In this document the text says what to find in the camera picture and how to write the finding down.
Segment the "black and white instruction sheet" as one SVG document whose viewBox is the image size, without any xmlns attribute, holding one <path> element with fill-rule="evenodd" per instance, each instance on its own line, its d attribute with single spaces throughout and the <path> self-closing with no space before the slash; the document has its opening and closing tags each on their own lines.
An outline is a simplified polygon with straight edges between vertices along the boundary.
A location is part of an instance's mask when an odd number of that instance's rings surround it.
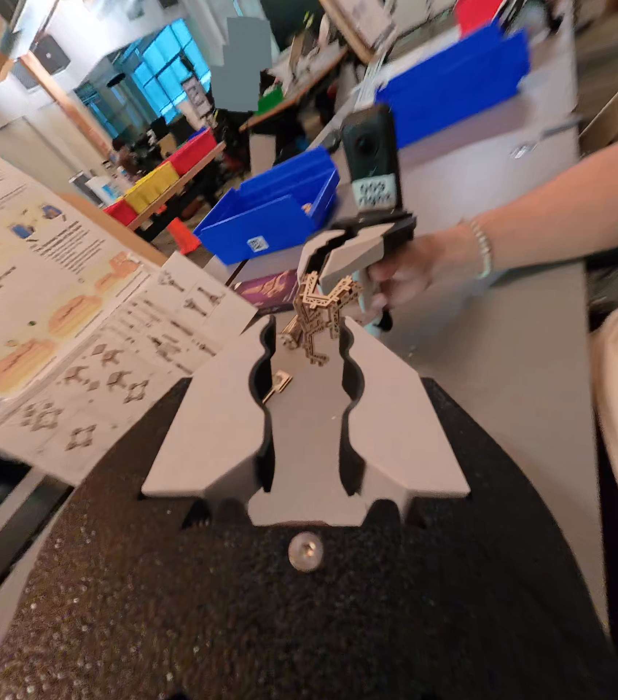
<svg viewBox="0 0 618 700">
<path fill-rule="evenodd" d="M 23 397 L 0 410 L 0 457 L 78 486 L 256 307 L 180 253 Z"/>
</svg>

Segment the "yellow plastic bin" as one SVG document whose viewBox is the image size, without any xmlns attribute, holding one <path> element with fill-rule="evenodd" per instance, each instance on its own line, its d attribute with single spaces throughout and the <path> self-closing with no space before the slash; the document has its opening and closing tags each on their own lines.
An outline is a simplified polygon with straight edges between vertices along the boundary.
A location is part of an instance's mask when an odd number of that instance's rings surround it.
<svg viewBox="0 0 618 700">
<path fill-rule="evenodd" d="M 179 179 L 173 164 L 165 161 L 131 186 L 123 199 L 135 213 L 141 214 Z"/>
</svg>

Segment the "black wall speaker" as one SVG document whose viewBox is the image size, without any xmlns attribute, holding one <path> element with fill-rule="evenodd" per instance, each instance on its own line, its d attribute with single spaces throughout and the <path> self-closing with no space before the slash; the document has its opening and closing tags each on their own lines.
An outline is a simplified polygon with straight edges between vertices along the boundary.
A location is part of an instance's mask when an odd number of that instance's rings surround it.
<svg viewBox="0 0 618 700">
<path fill-rule="evenodd" d="M 61 73 L 71 63 L 66 51 L 51 34 L 42 34 L 36 40 L 31 52 L 49 75 Z"/>
</svg>

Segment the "orange cone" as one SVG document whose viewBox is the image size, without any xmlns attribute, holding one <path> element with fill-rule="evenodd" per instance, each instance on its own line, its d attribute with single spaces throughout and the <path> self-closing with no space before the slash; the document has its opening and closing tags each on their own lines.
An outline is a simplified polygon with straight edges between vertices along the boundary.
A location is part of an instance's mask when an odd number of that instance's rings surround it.
<svg viewBox="0 0 618 700">
<path fill-rule="evenodd" d="M 171 220 L 166 228 L 183 256 L 188 256 L 201 247 L 199 238 L 179 218 Z"/>
</svg>

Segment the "large blue plastic bin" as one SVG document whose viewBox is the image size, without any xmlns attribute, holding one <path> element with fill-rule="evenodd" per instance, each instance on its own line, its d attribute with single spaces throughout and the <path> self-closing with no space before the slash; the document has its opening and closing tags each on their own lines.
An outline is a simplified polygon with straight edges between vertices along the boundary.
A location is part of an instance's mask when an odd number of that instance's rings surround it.
<svg viewBox="0 0 618 700">
<path fill-rule="evenodd" d="M 529 70 L 525 32 L 490 24 L 391 78 L 375 102 L 390 108 L 402 149 L 513 98 Z"/>
</svg>

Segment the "small wooden puzzle piece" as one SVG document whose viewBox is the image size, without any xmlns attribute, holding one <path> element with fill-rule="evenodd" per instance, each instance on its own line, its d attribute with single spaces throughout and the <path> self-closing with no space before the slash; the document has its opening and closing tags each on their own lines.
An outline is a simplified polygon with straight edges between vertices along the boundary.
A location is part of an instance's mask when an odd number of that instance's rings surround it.
<svg viewBox="0 0 618 700">
<path fill-rule="evenodd" d="M 265 405 L 272 396 L 278 395 L 281 392 L 283 392 L 291 383 L 292 379 L 293 376 L 291 376 L 290 373 L 285 372 L 284 370 L 278 370 L 277 372 L 274 372 L 272 375 L 270 389 L 263 397 L 262 403 Z"/>
</svg>

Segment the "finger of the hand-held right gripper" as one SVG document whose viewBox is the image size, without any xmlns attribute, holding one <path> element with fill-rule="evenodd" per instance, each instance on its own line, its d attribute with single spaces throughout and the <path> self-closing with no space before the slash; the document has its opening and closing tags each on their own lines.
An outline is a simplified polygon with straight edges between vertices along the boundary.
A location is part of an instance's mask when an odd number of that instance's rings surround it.
<svg viewBox="0 0 618 700">
<path fill-rule="evenodd" d="M 319 288 L 329 295 L 341 279 L 380 262 L 385 257 L 384 237 L 392 225 L 372 225 L 333 249 L 319 275 Z"/>
<path fill-rule="evenodd" d="M 331 291 L 339 279 L 341 250 L 345 242 L 345 229 L 326 229 L 307 240 L 297 267 L 298 287 L 307 275 L 317 273 L 319 291 Z"/>
</svg>

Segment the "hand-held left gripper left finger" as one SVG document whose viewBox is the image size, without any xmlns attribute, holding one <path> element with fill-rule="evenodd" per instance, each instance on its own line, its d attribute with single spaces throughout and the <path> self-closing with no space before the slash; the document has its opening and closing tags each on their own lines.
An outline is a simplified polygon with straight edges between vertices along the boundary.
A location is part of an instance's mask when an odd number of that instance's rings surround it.
<svg viewBox="0 0 618 700">
<path fill-rule="evenodd" d="M 272 419 L 276 321 L 245 330 L 190 382 L 141 488 L 147 498 L 249 501 L 275 476 Z"/>
</svg>

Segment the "person's right hand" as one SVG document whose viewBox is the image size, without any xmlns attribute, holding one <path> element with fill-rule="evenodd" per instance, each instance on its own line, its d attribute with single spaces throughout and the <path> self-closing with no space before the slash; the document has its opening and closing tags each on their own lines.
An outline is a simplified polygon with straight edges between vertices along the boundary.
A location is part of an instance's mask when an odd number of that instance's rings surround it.
<svg viewBox="0 0 618 700">
<path fill-rule="evenodd" d="M 433 285 L 460 285 L 493 270 L 492 245 L 475 221 L 415 238 L 368 268 L 377 286 L 370 309 L 383 311 L 411 301 Z"/>
</svg>

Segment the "red plastic bin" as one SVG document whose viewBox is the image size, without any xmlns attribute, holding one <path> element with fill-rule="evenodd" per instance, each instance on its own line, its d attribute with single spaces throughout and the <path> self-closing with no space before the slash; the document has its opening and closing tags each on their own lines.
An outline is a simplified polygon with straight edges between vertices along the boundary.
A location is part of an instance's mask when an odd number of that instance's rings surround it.
<svg viewBox="0 0 618 700">
<path fill-rule="evenodd" d="M 178 176 L 192 170 L 217 147 L 214 132 L 209 127 L 200 129 L 166 159 Z"/>
<path fill-rule="evenodd" d="M 128 227 L 132 222 L 136 221 L 138 217 L 136 210 L 123 197 L 115 201 L 112 205 L 106 206 L 103 211 L 125 227 Z"/>
</svg>

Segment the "black and white marker poster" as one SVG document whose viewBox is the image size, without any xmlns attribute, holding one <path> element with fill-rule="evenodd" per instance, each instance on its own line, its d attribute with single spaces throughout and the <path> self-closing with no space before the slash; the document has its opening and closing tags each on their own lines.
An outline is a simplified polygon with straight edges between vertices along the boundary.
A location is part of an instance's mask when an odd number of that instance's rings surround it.
<svg viewBox="0 0 618 700">
<path fill-rule="evenodd" d="M 213 104 L 199 79 L 192 75 L 182 83 L 182 89 L 195 117 L 204 120 L 214 113 Z"/>
</svg>

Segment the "large window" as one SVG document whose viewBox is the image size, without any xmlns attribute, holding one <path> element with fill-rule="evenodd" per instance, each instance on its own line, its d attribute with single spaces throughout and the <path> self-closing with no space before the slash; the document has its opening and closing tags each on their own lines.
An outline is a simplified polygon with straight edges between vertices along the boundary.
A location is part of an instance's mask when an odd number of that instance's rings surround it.
<svg viewBox="0 0 618 700">
<path fill-rule="evenodd" d="M 181 116 L 183 84 L 197 78 L 210 86 L 208 63 L 178 19 L 102 58 L 75 89 L 75 96 L 111 138 L 132 142 L 156 120 Z"/>
</svg>

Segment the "wooden puzzle model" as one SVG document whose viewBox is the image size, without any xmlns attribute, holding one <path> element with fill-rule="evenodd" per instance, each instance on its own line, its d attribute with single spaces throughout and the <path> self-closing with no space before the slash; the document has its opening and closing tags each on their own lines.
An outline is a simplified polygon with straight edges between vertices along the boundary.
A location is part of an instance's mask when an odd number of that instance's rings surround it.
<svg viewBox="0 0 618 700">
<path fill-rule="evenodd" d="M 300 278 L 294 308 L 295 326 L 298 328 L 296 346 L 303 349 L 310 364 L 322 367 L 329 358 L 316 351 L 314 337 L 325 330 L 329 331 L 331 339 L 339 336 L 341 310 L 358 300 L 362 287 L 348 275 L 324 294 L 318 289 L 318 277 L 316 272 L 311 272 Z"/>
</svg>

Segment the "person's right forearm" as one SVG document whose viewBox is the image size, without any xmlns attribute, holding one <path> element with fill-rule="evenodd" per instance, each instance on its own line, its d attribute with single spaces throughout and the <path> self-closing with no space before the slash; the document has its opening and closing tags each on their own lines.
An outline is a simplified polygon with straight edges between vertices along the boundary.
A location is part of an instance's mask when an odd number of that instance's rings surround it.
<svg viewBox="0 0 618 700">
<path fill-rule="evenodd" d="M 475 222 L 488 240 L 493 272 L 618 248 L 618 142 Z"/>
</svg>

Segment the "colour instruction sheet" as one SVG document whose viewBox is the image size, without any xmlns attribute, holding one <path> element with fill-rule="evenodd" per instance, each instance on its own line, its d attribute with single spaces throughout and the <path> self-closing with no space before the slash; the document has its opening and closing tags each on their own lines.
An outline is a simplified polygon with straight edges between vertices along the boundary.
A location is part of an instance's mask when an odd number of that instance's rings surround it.
<svg viewBox="0 0 618 700">
<path fill-rule="evenodd" d="M 0 403 L 93 332 L 151 267 L 0 158 Z"/>
</svg>

